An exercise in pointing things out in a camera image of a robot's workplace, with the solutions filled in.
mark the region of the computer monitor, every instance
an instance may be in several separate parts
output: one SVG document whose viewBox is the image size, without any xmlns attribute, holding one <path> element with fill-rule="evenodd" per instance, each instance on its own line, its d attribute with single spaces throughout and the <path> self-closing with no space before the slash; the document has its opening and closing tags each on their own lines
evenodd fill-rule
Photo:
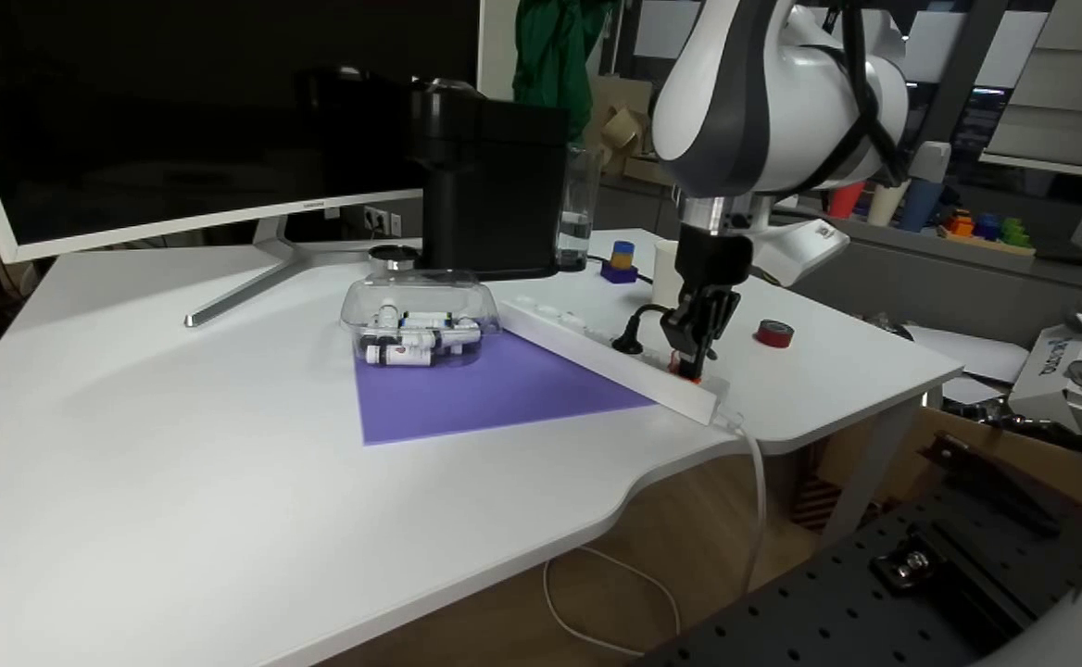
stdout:
<svg viewBox="0 0 1082 667">
<path fill-rule="evenodd" d="M 375 182 L 321 174 L 309 74 L 503 79 L 484 5 L 0 0 L 0 257 L 357 203 Z"/>
</svg>

